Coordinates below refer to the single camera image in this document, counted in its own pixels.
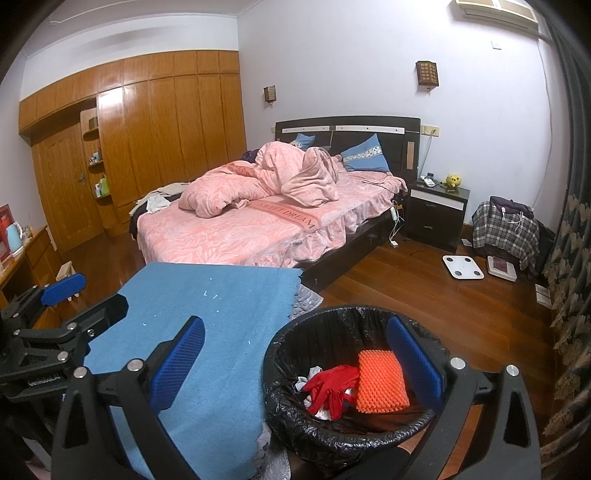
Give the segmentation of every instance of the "ceiling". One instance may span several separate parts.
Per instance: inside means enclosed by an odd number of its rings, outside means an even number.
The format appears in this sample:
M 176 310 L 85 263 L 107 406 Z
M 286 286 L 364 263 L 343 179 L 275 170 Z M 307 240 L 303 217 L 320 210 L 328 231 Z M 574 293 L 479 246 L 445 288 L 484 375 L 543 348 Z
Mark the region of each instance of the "ceiling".
M 236 16 L 253 3 L 253 0 L 65 0 L 34 31 L 23 50 L 31 56 L 64 37 L 129 18 L 179 13 Z M 79 16 L 64 21 L 75 15 Z

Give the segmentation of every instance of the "black garbage bag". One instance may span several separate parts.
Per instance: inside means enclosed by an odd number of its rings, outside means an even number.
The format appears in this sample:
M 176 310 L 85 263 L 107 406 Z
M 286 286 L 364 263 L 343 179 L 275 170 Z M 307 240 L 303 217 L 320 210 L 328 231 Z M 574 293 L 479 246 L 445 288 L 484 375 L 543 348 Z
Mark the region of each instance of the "black garbage bag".
M 263 362 L 265 413 L 269 427 L 289 451 L 341 470 L 408 440 L 434 417 L 408 384 L 409 408 L 391 414 L 363 414 L 351 407 L 337 421 L 312 416 L 302 403 L 306 395 L 294 388 L 297 377 L 307 376 L 311 367 L 358 367 L 360 351 L 389 350 L 386 326 L 395 314 L 372 306 L 329 307 L 302 315 L 275 334 Z M 441 345 L 418 322 L 411 323 L 421 337 Z M 441 349 L 449 357 L 447 349 Z

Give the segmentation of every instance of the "door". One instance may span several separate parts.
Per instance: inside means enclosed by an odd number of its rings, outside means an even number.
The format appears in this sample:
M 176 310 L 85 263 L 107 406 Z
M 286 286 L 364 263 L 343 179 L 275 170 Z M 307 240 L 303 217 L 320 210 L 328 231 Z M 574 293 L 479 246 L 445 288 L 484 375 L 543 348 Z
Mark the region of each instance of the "door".
M 60 252 L 102 232 L 88 185 L 80 125 L 72 125 L 33 145 L 37 188 L 47 223 Z

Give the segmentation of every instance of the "wooden cabinet door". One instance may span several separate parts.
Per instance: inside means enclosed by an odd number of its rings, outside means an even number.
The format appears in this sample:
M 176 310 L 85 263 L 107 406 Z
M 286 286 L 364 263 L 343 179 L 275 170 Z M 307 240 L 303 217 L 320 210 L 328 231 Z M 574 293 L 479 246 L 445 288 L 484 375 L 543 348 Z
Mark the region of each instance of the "wooden cabinet door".
M 158 153 L 154 148 L 148 82 L 124 87 L 123 102 L 129 155 L 138 185 L 138 196 L 143 197 L 163 185 Z
M 119 207 L 139 198 L 125 129 L 123 88 L 101 93 L 96 98 L 96 109 L 109 190 Z
M 181 138 L 185 171 L 188 180 L 193 181 L 207 172 L 197 75 L 176 77 L 174 94 L 177 100 L 178 133 Z
M 220 79 L 222 81 L 223 123 L 226 131 L 228 161 L 240 160 L 246 151 L 240 75 L 222 73 Z
M 174 79 L 150 80 L 152 134 L 163 185 L 186 181 L 183 152 L 178 137 Z
M 222 88 L 218 74 L 199 75 L 199 100 L 207 166 L 211 170 L 228 163 L 223 126 Z

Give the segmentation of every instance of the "paper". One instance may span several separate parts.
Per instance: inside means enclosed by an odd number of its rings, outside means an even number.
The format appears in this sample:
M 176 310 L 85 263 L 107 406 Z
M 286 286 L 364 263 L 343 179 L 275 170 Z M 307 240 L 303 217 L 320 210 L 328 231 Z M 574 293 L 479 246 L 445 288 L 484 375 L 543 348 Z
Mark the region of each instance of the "paper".
M 552 302 L 550 301 L 550 299 L 548 297 L 545 297 L 541 293 L 536 292 L 535 299 L 540 305 L 543 305 L 544 307 L 546 307 L 548 309 L 552 308 Z
M 535 284 L 535 290 L 537 293 L 541 293 L 544 297 L 550 298 L 550 291 L 546 287 Z

